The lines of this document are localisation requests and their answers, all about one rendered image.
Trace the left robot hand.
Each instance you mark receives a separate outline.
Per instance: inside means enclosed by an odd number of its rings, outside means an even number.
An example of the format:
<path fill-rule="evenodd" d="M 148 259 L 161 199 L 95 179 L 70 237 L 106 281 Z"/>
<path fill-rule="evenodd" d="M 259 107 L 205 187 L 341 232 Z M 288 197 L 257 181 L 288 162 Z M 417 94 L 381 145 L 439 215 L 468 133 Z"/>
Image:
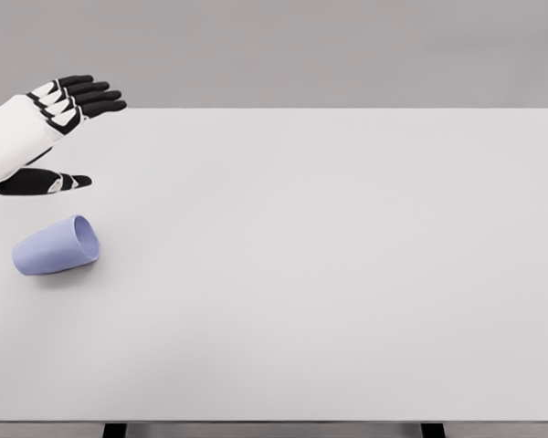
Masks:
<path fill-rule="evenodd" d="M 122 93 L 92 75 L 55 78 L 0 105 L 0 195 L 39 196 L 92 185 L 88 175 L 34 168 L 88 120 L 127 108 Z"/>

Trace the lavender plastic cup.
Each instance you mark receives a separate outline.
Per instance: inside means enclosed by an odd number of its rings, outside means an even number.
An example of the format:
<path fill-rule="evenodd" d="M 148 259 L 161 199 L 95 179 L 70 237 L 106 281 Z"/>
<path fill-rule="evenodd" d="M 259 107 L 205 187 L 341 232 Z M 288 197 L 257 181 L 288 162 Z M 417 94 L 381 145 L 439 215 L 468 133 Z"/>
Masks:
<path fill-rule="evenodd" d="M 24 276 L 54 274 L 99 258 L 99 239 L 90 222 L 79 214 L 34 233 L 12 249 L 13 263 Z"/>

